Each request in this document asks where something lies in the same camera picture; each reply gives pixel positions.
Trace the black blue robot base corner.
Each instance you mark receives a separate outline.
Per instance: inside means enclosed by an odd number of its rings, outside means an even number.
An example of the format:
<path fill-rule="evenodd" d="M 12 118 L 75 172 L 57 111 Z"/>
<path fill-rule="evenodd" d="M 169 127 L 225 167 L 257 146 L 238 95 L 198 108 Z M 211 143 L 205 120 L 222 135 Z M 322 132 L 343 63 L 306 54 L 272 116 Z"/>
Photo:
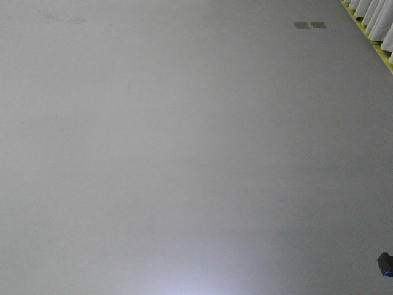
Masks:
<path fill-rule="evenodd" d="M 383 252 L 377 259 L 379 269 L 382 276 L 392 277 L 393 276 L 393 257 L 387 252 Z"/>

